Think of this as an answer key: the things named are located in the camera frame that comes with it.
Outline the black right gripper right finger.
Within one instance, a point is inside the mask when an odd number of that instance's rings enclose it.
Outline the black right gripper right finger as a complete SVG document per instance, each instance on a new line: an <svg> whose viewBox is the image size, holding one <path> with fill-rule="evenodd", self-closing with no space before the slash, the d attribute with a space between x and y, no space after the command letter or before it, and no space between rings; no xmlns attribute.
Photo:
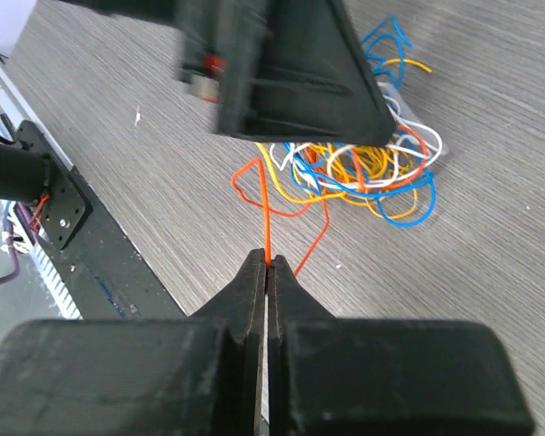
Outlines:
<svg viewBox="0 0 545 436"><path fill-rule="evenodd" d="M277 257L268 278L274 435L531 435L505 347L469 321L331 315Z"/></svg>

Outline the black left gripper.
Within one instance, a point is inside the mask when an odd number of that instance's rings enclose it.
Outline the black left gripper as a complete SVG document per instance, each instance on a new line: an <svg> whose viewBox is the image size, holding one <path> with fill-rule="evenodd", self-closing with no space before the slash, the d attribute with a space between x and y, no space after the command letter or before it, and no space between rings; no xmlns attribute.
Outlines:
<svg viewBox="0 0 545 436"><path fill-rule="evenodd" d="M396 123L341 1L183 1L180 79L214 131L264 142L384 146Z"/></svg>

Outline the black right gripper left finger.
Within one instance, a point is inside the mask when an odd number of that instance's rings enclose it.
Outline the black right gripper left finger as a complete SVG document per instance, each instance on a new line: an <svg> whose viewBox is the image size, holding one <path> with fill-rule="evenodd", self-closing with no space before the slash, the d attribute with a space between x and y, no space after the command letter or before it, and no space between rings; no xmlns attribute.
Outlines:
<svg viewBox="0 0 545 436"><path fill-rule="evenodd" d="M35 320L0 344L0 435L256 435L267 270L180 320Z"/></svg>

